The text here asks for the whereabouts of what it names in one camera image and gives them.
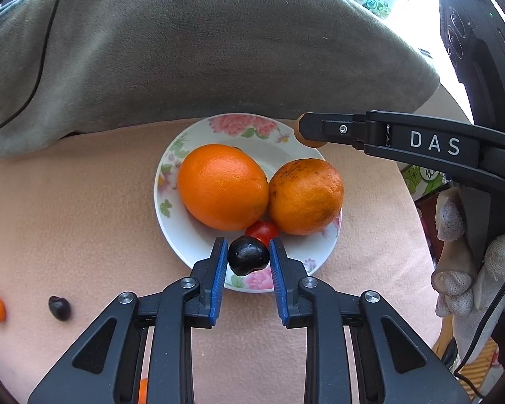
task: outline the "gray pillow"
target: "gray pillow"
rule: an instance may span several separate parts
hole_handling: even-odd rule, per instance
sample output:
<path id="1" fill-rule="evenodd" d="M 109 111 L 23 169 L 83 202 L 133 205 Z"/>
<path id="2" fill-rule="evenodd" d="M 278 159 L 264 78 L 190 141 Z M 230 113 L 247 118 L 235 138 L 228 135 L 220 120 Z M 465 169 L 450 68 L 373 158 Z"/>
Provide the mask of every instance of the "gray pillow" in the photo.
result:
<path id="1" fill-rule="evenodd" d="M 0 13 L 0 123 L 30 94 L 54 0 Z M 223 112 L 414 112 L 439 77 L 351 0 L 60 0 L 0 158 L 72 132 Z"/>

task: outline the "silver bolt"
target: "silver bolt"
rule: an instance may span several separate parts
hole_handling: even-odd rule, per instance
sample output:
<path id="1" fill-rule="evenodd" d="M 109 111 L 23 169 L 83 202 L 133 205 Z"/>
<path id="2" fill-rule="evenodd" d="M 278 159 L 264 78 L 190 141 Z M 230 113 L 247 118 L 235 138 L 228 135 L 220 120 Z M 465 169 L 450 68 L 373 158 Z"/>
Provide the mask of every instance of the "silver bolt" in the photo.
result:
<path id="1" fill-rule="evenodd" d="M 370 302 L 371 304 L 375 304 L 380 300 L 380 295 L 375 291 L 367 291 L 365 293 L 365 301 Z"/>
<path id="2" fill-rule="evenodd" d="M 182 286 L 185 289 L 190 289 L 195 285 L 197 285 L 197 280 L 191 278 L 190 276 L 188 276 L 187 278 L 182 278 L 182 280 L 180 281 L 180 286 Z"/>
<path id="3" fill-rule="evenodd" d="M 313 289 L 318 285 L 318 280 L 316 278 L 313 278 L 312 276 L 308 276 L 306 278 L 303 278 L 301 280 L 301 283 L 308 289 Z"/>
<path id="4" fill-rule="evenodd" d="M 130 291 L 124 291 L 124 293 L 121 293 L 118 296 L 120 304 L 129 304 L 130 302 L 133 302 L 133 299 L 135 299 L 135 294 Z"/>

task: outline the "white lettering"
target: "white lettering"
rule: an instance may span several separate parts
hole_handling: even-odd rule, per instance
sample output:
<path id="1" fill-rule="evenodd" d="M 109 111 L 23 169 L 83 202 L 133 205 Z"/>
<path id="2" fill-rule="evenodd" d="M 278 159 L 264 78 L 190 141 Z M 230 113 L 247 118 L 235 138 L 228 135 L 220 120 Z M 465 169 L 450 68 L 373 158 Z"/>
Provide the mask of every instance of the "white lettering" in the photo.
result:
<path id="1" fill-rule="evenodd" d="M 451 138 L 449 140 L 449 145 L 454 149 L 454 152 L 449 151 L 449 153 L 453 156 L 456 156 L 460 151 L 458 149 L 458 146 L 455 146 L 453 143 L 460 143 L 460 140 L 458 138 Z"/>
<path id="2" fill-rule="evenodd" d="M 428 146 L 428 150 L 432 149 L 433 147 L 438 149 L 438 152 L 441 152 L 441 150 L 439 148 L 438 136 L 436 134 L 434 134 L 434 136 L 432 137 L 432 141 L 430 142 L 430 146 Z"/>
<path id="3" fill-rule="evenodd" d="M 419 137 L 419 142 L 417 144 L 415 144 L 415 137 Z M 419 132 L 417 131 L 411 131 L 411 146 L 412 147 L 420 147 L 420 143 L 421 143 L 421 135 Z"/>

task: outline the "triangular cutout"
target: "triangular cutout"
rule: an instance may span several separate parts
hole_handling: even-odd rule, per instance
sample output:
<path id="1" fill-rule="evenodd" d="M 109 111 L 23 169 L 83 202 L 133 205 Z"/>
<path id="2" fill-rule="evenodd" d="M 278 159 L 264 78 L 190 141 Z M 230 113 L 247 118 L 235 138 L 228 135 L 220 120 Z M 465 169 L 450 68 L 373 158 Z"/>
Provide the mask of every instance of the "triangular cutout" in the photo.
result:
<path id="1" fill-rule="evenodd" d="M 73 359 L 73 367 L 100 374 L 105 367 L 106 354 L 109 352 L 110 342 L 116 328 L 117 320 L 106 321 L 95 335 L 84 345 L 84 348 Z"/>
<path id="2" fill-rule="evenodd" d="M 404 374 L 414 369 L 424 367 L 426 359 L 420 351 L 404 335 L 402 330 L 390 318 L 382 318 L 383 331 L 387 337 L 387 344 L 391 351 L 391 357 L 395 370 Z"/>

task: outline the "blue gripper pad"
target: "blue gripper pad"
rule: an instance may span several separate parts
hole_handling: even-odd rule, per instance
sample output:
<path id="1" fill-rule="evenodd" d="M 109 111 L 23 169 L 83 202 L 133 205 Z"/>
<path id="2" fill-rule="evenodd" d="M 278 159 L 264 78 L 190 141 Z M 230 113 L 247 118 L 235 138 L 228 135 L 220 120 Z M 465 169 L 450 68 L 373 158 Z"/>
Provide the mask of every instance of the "blue gripper pad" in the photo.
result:
<path id="1" fill-rule="evenodd" d="M 288 311 L 287 289 L 284 283 L 283 272 L 280 267 L 279 255 L 275 240 L 269 242 L 269 263 L 271 266 L 271 277 L 273 278 L 273 289 L 277 301 L 277 310 L 284 326 L 288 325 L 290 313 Z"/>
<path id="2" fill-rule="evenodd" d="M 213 278 L 213 286 L 211 288 L 210 308 L 209 308 L 209 323 L 214 326 L 221 311 L 222 292 L 225 288 L 226 268 L 228 263 L 228 241 L 225 239 L 221 245 L 219 252 L 217 269 Z"/>

